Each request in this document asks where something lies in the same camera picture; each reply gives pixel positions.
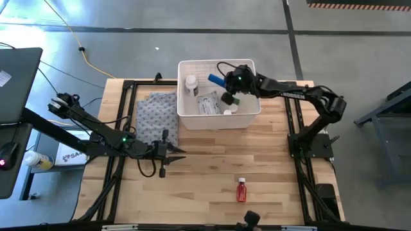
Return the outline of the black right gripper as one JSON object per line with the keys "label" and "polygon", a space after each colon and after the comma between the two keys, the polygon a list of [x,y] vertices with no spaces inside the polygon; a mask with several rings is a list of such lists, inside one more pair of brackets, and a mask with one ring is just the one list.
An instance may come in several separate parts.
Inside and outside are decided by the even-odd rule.
{"label": "black right gripper", "polygon": [[222,94],[221,100],[227,105],[235,102],[234,95],[237,93],[257,95],[255,84],[256,76],[248,65],[239,65],[233,71],[229,71],[225,77],[226,92]]}

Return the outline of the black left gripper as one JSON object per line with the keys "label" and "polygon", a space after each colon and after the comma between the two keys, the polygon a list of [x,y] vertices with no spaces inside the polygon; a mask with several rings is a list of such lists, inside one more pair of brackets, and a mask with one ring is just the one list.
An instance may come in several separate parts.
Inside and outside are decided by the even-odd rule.
{"label": "black left gripper", "polygon": [[171,153],[185,153],[186,151],[174,146],[172,143],[168,142],[169,130],[165,129],[162,131],[162,138],[158,141],[153,141],[154,146],[154,159],[161,161],[161,166],[159,170],[159,177],[164,178],[166,176],[165,165],[170,165],[172,162],[184,159],[183,156],[178,157],[167,157],[167,151]]}

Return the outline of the blue rectangular block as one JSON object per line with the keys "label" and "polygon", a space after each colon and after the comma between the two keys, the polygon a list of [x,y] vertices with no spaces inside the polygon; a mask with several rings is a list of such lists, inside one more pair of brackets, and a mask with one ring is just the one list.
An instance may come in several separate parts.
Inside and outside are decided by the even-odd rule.
{"label": "blue rectangular block", "polygon": [[224,80],[223,78],[220,78],[220,77],[214,75],[214,74],[210,74],[210,75],[208,76],[208,80],[209,80],[210,82],[213,82],[213,83],[217,84],[217,85],[220,86],[220,87],[223,87],[223,88],[226,87],[225,80]]}

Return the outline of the white patterned supply packet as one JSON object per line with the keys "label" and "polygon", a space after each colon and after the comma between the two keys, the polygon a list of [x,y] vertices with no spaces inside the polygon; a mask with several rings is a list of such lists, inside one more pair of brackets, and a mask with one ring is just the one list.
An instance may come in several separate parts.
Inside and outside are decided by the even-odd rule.
{"label": "white patterned supply packet", "polygon": [[198,110],[200,115],[220,114],[220,102],[216,91],[197,97]]}

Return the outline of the large white pill bottle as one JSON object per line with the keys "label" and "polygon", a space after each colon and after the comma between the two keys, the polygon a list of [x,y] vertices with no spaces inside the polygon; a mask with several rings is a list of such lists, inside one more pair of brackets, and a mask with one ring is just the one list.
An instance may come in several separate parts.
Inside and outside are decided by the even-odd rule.
{"label": "large white pill bottle", "polygon": [[198,95],[198,80],[195,75],[188,75],[185,81],[186,92],[191,97]]}

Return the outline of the red liquid medicine bottle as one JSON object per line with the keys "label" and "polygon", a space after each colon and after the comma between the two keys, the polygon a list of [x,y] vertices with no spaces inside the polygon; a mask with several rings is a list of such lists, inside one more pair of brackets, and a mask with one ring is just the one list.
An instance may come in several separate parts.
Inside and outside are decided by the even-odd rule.
{"label": "red liquid medicine bottle", "polygon": [[245,178],[238,178],[238,186],[236,190],[236,200],[240,203],[245,203],[247,201],[247,188],[245,186]]}

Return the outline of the white perforated plastic basket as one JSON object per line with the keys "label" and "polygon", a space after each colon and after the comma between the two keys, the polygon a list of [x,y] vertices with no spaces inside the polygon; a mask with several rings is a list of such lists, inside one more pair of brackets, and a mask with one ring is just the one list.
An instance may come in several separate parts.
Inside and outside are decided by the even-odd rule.
{"label": "white perforated plastic basket", "polygon": [[[208,76],[214,74],[223,78],[236,66],[248,65],[255,71],[251,59],[225,59],[225,60],[185,60],[178,65],[177,78],[177,113],[181,122],[188,130],[234,129],[246,128],[261,112],[259,99],[253,95],[237,93],[235,98],[240,100],[238,111],[232,115],[224,115],[228,105],[221,101],[225,92],[223,87],[210,82]],[[220,102],[220,114],[200,115],[197,97],[191,97],[186,92],[185,81],[188,75],[195,75],[198,80],[198,96],[216,91]]]}

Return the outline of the grey patterned folded cloth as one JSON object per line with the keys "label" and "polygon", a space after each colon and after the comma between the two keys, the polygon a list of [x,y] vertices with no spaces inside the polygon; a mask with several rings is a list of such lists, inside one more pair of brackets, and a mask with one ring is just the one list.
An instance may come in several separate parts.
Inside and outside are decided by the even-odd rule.
{"label": "grey patterned folded cloth", "polygon": [[147,99],[137,102],[136,138],[151,143],[162,138],[168,130],[167,141],[178,146],[179,117],[175,92],[152,92]]}

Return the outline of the black knob-shaped device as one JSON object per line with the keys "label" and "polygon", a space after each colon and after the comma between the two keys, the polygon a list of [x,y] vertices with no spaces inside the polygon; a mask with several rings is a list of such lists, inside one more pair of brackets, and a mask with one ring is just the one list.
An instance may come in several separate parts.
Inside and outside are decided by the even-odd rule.
{"label": "black knob-shaped device", "polygon": [[258,227],[260,215],[248,210],[243,218],[243,223],[237,223],[235,226],[235,231],[261,231]]}

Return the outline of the white cardboard box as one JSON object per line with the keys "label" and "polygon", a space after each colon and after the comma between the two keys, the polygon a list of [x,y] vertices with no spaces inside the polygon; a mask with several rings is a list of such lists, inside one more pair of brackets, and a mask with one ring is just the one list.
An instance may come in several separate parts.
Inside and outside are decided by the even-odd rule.
{"label": "white cardboard box", "polygon": [[55,157],[56,166],[84,165],[89,157],[81,151],[75,150],[60,143]]}

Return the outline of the black diagonal strut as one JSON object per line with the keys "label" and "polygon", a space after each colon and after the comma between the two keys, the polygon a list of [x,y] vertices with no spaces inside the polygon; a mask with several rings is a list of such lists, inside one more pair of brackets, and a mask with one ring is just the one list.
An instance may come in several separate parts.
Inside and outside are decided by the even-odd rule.
{"label": "black diagonal strut", "polygon": [[40,133],[44,133],[70,148],[81,151],[82,153],[86,153],[87,151],[86,145],[79,143],[79,138],[67,132],[65,129],[54,125],[28,108],[24,108],[22,111],[21,122],[31,124],[34,129]]}

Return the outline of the grey low side table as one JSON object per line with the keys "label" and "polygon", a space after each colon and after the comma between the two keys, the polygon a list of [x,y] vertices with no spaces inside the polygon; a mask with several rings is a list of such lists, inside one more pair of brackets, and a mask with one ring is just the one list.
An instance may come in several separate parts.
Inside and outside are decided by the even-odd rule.
{"label": "grey low side table", "polygon": [[[54,140],[53,138],[39,133],[37,135],[35,145],[33,147],[33,151],[39,152],[40,154],[45,154],[49,157],[55,158],[57,155],[59,143]],[[74,170],[84,170],[84,165],[77,165],[77,166],[57,166],[52,167],[50,170],[41,170],[35,169],[32,167],[28,167],[23,187],[20,194],[20,200],[30,200],[32,198],[36,198],[34,194],[30,194],[31,185],[33,183],[33,179],[35,174],[37,173],[48,173],[48,172],[63,172],[63,171],[74,171]]]}

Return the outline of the white yellow spray bottle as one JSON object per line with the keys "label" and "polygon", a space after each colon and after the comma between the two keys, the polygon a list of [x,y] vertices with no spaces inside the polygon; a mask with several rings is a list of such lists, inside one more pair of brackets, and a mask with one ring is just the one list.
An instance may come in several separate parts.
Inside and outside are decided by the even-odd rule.
{"label": "white yellow spray bottle", "polygon": [[24,154],[22,163],[32,168],[49,170],[54,166],[54,159],[35,151],[27,151]]}

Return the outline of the orange black hazard strip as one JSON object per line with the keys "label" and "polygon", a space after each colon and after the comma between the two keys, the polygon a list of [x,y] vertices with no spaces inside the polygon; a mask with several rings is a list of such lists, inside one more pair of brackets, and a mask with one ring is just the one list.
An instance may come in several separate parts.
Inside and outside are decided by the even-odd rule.
{"label": "orange black hazard strip", "polygon": [[394,6],[382,4],[331,4],[331,3],[310,3],[310,8],[339,9],[339,10],[379,10],[379,11],[400,11],[411,12],[411,6]]}

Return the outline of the black power brick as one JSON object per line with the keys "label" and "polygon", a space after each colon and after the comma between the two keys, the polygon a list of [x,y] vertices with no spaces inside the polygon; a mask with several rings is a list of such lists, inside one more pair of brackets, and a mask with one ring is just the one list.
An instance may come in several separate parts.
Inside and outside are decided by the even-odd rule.
{"label": "black power brick", "polygon": [[340,219],[340,214],[338,211],[338,203],[337,203],[337,196],[335,194],[335,189],[332,184],[317,184],[316,190],[322,199],[322,201],[326,204],[328,209],[338,218]]}

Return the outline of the dark blue metal cart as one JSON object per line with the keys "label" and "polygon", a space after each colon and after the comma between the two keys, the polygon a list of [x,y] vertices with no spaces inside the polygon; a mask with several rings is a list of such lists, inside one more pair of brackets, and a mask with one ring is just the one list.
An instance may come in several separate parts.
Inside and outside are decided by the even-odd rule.
{"label": "dark blue metal cart", "polygon": [[387,159],[388,170],[377,181],[378,187],[411,183],[411,81],[354,121],[359,128],[366,123],[372,123]]}

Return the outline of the black computer mouse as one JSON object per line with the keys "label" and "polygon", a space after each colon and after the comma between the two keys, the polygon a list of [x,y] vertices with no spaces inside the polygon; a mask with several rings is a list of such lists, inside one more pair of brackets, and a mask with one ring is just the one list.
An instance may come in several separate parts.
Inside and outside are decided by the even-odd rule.
{"label": "black computer mouse", "polygon": [[7,142],[0,148],[0,170],[7,171],[14,167],[18,146],[16,142]]}

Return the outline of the dark grey laptop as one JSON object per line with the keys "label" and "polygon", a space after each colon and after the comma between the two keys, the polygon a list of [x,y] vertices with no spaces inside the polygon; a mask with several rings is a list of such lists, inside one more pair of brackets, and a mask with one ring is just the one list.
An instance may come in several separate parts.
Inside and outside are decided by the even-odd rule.
{"label": "dark grey laptop", "polygon": [[0,49],[0,124],[20,121],[43,50]]}

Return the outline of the silver metal bracket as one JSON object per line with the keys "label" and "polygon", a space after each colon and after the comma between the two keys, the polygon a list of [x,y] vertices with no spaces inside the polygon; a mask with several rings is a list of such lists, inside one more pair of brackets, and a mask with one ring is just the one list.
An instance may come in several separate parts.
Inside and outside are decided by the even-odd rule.
{"label": "silver metal bracket", "polygon": [[317,227],[283,225],[281,231],[318,231]]}
{"label": "silver metal bracket", "polygon": [[135,231],[139,230],[137,224],[103,225],[101,231]]}

